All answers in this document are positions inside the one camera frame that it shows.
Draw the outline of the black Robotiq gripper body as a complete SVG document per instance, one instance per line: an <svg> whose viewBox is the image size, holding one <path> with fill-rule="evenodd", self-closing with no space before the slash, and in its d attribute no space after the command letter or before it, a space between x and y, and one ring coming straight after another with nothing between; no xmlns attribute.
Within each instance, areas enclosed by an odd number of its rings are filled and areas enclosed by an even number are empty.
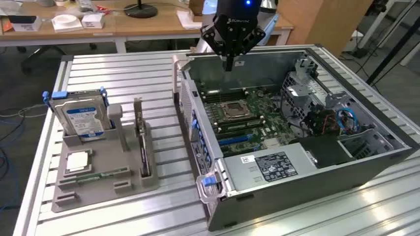
<svg viewBox="0 0 420 236"><path fill-rule="evenodd" d="M215 28L225 41L243 40L258 28L259 0L219 0Z"/></svg>

